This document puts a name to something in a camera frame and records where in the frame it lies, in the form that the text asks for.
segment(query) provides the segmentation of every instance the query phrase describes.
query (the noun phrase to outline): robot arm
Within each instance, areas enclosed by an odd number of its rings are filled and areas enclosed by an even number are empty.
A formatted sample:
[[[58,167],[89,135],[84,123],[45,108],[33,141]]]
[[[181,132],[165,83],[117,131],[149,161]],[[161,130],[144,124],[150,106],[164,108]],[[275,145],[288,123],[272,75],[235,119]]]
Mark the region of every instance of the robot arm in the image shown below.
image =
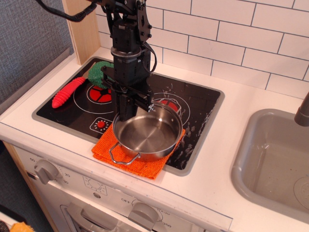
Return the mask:
[[[135,116],[138,107],[148,112],[153,109],[153,92],[147,78],[155,70],[156,56],[146,42],[151,38],[152,26],[147,19],[145,0],[88,0],[91,5],[74,16],[36,1],[48,12],[74,22],[81,21],[100,5],[106,13],[113,44],[114,68],[103,67],[102,70],[102,82],[112,90],[113,110],[125,121]],[[150,71],[151,53],[155,64]]]

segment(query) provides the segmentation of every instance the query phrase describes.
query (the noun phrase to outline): gray sink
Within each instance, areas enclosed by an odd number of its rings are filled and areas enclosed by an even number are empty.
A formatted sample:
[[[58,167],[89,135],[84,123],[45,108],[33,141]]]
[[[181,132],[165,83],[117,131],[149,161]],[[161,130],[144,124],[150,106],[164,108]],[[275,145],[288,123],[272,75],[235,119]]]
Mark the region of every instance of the gray sink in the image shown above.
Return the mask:
[[[250,118],[231,177],[247,200],[309,224],[309,127],[275,109]]]

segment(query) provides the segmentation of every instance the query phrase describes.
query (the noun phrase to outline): white subway tile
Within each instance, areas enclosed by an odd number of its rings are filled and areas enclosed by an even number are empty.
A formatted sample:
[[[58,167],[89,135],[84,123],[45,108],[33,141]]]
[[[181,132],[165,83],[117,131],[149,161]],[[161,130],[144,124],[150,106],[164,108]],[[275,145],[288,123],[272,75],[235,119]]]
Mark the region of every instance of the white subway tile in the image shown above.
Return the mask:
[[[266,90],[304,99],[309,92],[309,82],[272,74]]]
[[[309,38],[285,34],[279,54],[309,60]]]
[[[252,26],[309,37],[309,13],[258,4]]]
[[[163,28],[163,10],[148,7],[147,18],[151,26],[155,28]]]
[[[294,9],[309,11],[309,1],[308,0],[295,0]]]
[[[151,29],[151,34],[152,37],[149,40],[147,40],[149,44],[169,48],[180,52],[187,52],[188,48],[187,35],[156,28]]]
[[[182,0],[181,2],[179,0],[148,0],[146,5],[189,14],[191,9],[191,0]]]
[[[306,72],[304,81],[309,81],[309,67],[308,67],[308,70],[307,70],[307,72]]]
[[[110,49],[112,47],[112,39],[109,34],[99,33],[101,47]]]
[[[107,18],[97,14],[98,30],[99,32],[110,34],[110,29],[108,28]]]
[[[188,53],[240,65],[244,48],[190,36]]]
[[[211,75],[262,89],[269,79],[269,73],[218,61],[213,62]]]
[[[254,7],[238,0],[192,0],[192,15],[250,25]]]
[[[97,5],[97,7],[96,7],[96,14],[97,15],[105,15],[105,13],[102,10],[102,7],[99,6],[99,5]]]
[[[257,3],[267,4],[267,5],[283,6],[283,7],[289,7],[289,8],[293,6],[293,2],[294,2],[294,0],[243,0],[243,1],[257,2]]]
[[[162,47],[157,47],[157,46],[151,46],[151,48],[154,50],[156,59],[158,63],[163,63],[163,48]],[[154,61],[155,56],[154,54],[151,53],[151,60]]]
[[[164,29],[216,40],[219,21],[164,11]]]
[[[269,73],[303,79],[309,61],[246,49],[242,65]]]
[[[281,32],[220,22],[217,41],[277,53],[282,35]]]
[[[163,62],[167,65],[202,73],[211,74],[212,60],[164,49]]]

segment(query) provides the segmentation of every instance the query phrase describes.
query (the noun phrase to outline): printed number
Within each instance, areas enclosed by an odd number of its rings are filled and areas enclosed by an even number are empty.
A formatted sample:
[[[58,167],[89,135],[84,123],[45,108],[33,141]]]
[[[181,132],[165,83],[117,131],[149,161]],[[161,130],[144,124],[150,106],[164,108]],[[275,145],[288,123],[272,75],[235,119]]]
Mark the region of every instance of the printed number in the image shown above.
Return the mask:
[[[162,222],[163,223],[163,225],[165,225],[165,226],[167,226],[167,227],[172,227],[171,225],[169,225],[169,224],[167,224],[167,223],[165,223],[165,222]]]

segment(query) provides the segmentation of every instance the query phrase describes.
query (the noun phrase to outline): wooden panel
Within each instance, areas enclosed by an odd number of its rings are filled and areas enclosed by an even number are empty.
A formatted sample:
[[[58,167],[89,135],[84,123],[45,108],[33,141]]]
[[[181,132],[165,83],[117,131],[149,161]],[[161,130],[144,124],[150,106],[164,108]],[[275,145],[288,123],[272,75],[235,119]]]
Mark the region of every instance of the wooden panel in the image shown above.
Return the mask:
[[[52,220],[52,217],[50,216],[49,212],[47,211],[42,199],[40,198],[40,195],[39,195],[37,189],[35,188],[35,185],[32,183],[32,181],[28,177],[27,172],[25,170],[25,167],[22,164],[20,158],[18,157],[18,154],[17,154],[15,148],[13,147],[13,145],[8,144],[4,141],[3,141],[3,143],[6,147],[6,149],[8,150],[8,152],[10,153],[12,159],[14,160],[16,166],[18,167],[22,177],[24,178],[25,182],[27,183],[27,185],[28,185],[29,189],[31,190],[33,196],[37,200],[37,202],[38,202],[39,206],[41,207],[43,213],[45,214],[47,220],[49,221],[50,225],[52,226],[53,230],[55,232],[59,232],[54,221]]]
[[[90,5],[86,0],[62,0],[64,11],[75,15]],[[95,10],[78,23],[68,21],[78,64],[84,64],[100,47]]]

